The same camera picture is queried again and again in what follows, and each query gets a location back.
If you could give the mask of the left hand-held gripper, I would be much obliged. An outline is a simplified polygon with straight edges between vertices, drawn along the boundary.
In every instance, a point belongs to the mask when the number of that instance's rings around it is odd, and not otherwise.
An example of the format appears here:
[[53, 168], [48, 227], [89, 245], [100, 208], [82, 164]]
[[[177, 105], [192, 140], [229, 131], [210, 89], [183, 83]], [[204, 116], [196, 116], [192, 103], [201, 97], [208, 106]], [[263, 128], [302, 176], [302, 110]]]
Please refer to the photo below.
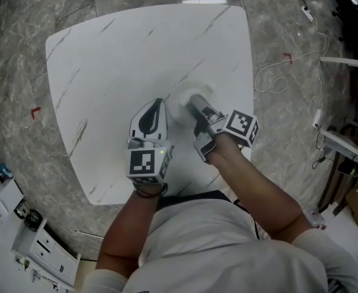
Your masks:
[[126, 177], [134, 185], [162, 184], [172, 160], [164, 100], [154, 99], [144, 105], [132, 118], [130, 129], [125, 150]]

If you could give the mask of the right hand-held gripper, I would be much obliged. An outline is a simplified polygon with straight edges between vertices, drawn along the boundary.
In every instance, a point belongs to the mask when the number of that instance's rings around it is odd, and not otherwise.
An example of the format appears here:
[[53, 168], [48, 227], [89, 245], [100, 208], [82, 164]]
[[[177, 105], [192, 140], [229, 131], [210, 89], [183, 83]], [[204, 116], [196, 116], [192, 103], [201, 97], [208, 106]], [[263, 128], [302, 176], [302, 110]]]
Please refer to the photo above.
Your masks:
[[215, 137], [219, 134], [229, 134], [239, 147], [252, 148], [259, 132], [258, 120], [238, 110], [225, 115], [212, 108], [209, 102], [200, 94], [190, 97], [187, 110], [196, 119], [194, 148], [203, 161], [216, 147]]

